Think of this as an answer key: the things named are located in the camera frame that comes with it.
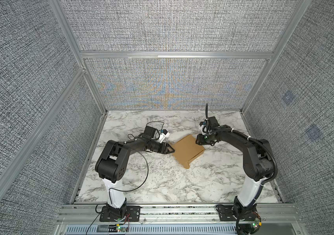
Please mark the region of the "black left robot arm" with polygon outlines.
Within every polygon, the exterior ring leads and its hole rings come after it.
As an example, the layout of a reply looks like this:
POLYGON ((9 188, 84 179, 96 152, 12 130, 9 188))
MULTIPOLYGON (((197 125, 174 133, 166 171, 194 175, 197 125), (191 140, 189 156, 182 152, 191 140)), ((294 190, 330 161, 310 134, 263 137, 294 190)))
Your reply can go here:
POLYGON ((104 182, 108 197, 106 206, 102 209, 102 215, 108 214, 115 219, 122 219, 128 215, 127 199, 124 193, 131 190, 122 188, 122 178, 130 156, 142 152, 174 153, 175 149, 165 142, 169 135, 170 132, 166 129, 157 130, 147 125, 142 133, 127 141, 110 140, 106 143, 95 165, 95 171, 104 182))

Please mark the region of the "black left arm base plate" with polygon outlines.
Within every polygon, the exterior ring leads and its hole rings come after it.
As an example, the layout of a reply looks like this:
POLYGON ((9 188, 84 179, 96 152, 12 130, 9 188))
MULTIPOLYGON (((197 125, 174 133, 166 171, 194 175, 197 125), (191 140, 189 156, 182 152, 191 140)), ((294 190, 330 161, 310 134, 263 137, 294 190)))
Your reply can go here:
POLYGON ((123 206, 121 208, 113 208, 109 205, 103 206, 99 221, 100 222, 121 222, 128 219, 130 222, 139 222, 140 206, 123 206))

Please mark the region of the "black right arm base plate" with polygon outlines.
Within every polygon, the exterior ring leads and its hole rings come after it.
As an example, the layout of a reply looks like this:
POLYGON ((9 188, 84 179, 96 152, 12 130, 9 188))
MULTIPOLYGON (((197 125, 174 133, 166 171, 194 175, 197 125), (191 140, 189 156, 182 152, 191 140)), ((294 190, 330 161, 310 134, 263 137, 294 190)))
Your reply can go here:
POLYGON ((236 222, 239 216, 239 221, 261 221, 261 217, 257 211, 257 204, 254 204, 248 210, 246 210, 246 207, 243 207, 241 204, 218 204, 215 206, 215 210, 218 212, 220 221, 236 222))

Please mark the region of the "brown cardboard box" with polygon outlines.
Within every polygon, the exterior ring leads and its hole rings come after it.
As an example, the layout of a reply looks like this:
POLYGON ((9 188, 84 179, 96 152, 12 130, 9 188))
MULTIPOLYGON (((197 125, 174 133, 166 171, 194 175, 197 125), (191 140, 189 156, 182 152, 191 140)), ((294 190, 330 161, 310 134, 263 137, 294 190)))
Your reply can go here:
POLYGON ((190 168, 190 164, 200 157, 205 148, 196 144, 196 138, 188 135, 172 146, 175 149, 173 156, 185 169, 190 168))

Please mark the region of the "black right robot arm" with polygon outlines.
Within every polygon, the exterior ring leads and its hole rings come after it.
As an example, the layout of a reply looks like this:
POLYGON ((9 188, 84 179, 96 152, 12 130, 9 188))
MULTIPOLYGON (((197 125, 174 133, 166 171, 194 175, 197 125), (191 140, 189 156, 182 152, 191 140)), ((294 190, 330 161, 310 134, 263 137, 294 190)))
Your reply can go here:
POLYGON ((254 139, 228 125, 220 125, 215 117, 207 117, 200 122, 199 128, 201 133, 197 135, 197 145, 214 146, 226 142, 242 152, 246 177, 232 207, 233 216, 242 219, 248 212, 256 210, 256 201, 264 185, 277 176, 278 168, 270 144, 267 140, 254 139))

